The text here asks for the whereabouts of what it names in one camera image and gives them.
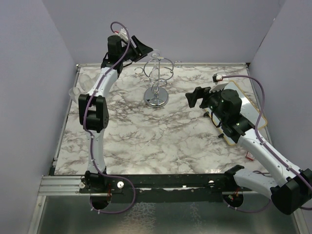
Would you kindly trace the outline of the clear wine glass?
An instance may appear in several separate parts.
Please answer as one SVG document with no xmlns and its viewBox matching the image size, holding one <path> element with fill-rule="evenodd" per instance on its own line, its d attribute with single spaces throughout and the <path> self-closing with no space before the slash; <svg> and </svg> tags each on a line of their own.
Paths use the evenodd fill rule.
<svg viewBox="0 0 312 234">
<path fill-rule="evenodd" d="M 79 88 L 77 88 L 77 87 L 72 87 L 68 91 L 68 93 L 69 93 L 69 96 L 70 96 L 72 102 L 78 104 L 78 98 L 79 98 L 79 96 L 81 94 L 81 90 Z"/>
<path fill-rule="evenodd" d="M 83 92 L 90 91 L 95 84 L 94 80 L 87 74 L 82 74 L 78 81 Z"/>
<path fill-rule="evenodd" d="M 150 58 L 151 58 L 151 63 L 152 63 L 152 72 L 158 72 L 159 67 L 160 67 L 160 58 L 161 57 L 161 52 L 158 49 L 155 49 L 151 52 Z"/>
</svg>

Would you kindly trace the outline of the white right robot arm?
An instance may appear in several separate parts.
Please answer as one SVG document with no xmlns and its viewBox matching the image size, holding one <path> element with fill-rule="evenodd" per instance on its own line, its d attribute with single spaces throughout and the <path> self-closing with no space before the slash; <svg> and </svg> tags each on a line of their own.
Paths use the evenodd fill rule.
<svg viewBox="0 0 312 234">
<path fill-rule="evenodd" d="M 251 189 L 267 198 L 283 214 L 290 215 L 312 198 L 312 171 L 302 170 L 283 157 L 258 132 L 257 127 L 242 114 L 243 98 L 237 90 L 196 87 L 186 93 L 189 107 L 201 99 L 201 109 L 225 137 L 245 148 L 270 173 L 270 177 L 256 174 L 243 166 L 234 166 L 226 173 L 225 187 L 234 191 L 238 187 Z"/>
</svg>

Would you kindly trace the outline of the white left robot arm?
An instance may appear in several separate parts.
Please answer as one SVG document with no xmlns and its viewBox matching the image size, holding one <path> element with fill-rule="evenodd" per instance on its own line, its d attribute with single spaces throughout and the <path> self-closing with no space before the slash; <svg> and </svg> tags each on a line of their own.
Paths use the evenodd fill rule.
<svg viewBox="0 0 312 234">
<path fill-rule="evenodd" d="M 100 66 L 98 79 L 90 91 L 78 97 L 79 122 L 88 141 L 84 183 L 99 193 L 105 191 L 108 185 L 103 151 L 103 135 L 109 123 L 106 98 L 124 68 L 123 63 L 128 60 L 137 62 L 153 51 L 136 36 L 126 40 L 112 35 L 108 37 L 107 45 L 108 52 Z"/>
</svg>

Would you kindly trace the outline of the chrome wine glass rack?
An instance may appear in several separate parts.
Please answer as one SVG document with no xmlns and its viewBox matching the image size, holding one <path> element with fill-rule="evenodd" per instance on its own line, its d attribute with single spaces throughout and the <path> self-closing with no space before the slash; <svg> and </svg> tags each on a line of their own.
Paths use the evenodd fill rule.
<svg viewBox="0 0 312 234">
<path fill-rule="evenodd" d="M 168 58 L 154 54 L 143 67 L 135 68 L 135 70 L 140 69 L 140 73 L 144 74 L 151 84 L 143 96 L 147 106 L 158 109 L 168 103 L 169 94 L 165 88 L 174 76 L 174 69 L 181 67 L 182 61 L 180 60 L 172 62 Z"/>
</svg>

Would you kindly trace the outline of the small wood-framed whiteboard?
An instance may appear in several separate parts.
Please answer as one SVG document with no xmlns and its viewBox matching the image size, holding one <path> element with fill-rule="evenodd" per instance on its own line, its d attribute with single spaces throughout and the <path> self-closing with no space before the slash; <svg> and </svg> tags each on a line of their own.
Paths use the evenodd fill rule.
<svg viewBox="0 0 312 234">
<path fill-rule="evenodd" d="M 259 109 L 256 107 L 256 105 L 252 102 L 252 100 L 250 98 L 247 97 L 247 95 L 244 93 L 244 91 L 240 88 L 240 86 L 233 80 L 228 81 L 227 85 L 224 87 L 224 89 L 233 89 L 236 90 L 238 92 L 239 97 L 242 100 L 242 106 L 241 106 L 241 111 L 240 113 L 246 117 L 253 125 L 255 125 L 257 118 L 259 116 Z M 211 110 L 209 108 L 205 108 L 204 109 L 206 112 L 208 112 L 208 116 L 211 117 Z M 213 123 L 215 125 L 219 124 L 219 120 L 217 119 L 217 117 L 215 117 L 215 115 L 213 115 Z M 261 130 L 262 128 L 265 128 L 267 125 L 267 120 L 264 118 L 264 116 L 262 115 L 260 122 L 258 124 L 258 130 Z M 236 143 L 230 139 L 229 137 L 227 137 L 225 135 L 225 133 L 223 133 L 223 130 L 221 129 L 221 127 L 217 128 L 220 132 L 220 134 L 223 134 L 223 138 L 225 139 L 225 141 L 230 145 L 230 146 L 234 146 Z"/>
</svg>

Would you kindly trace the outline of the small red white packet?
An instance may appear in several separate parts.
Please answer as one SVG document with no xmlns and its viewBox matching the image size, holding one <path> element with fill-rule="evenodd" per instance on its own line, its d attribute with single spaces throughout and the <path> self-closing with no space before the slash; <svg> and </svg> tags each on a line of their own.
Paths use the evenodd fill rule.
<svg viewBox="0 0 312 234">
<path fill-rule="evenodd" d="M 254 161 L 255 157 L 250 152 L 247 152 L 246 153 L 246 159 L 248 159 L 250 161 Z"/>
</svg>

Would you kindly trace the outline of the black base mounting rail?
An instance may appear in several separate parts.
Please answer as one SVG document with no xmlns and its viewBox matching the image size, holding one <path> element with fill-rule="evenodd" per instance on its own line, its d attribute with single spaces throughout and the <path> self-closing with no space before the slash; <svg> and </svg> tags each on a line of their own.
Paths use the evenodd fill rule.
<svg viewBox="0 0 312 234">
<path fill-rule="evenodd" d="M 104 189 L 94 189 L 81 177 L 81 195 L 112 203 L 222 202 L 222 196 L 246 191 L 227 174 L 107 175 Z"/>
</svg>

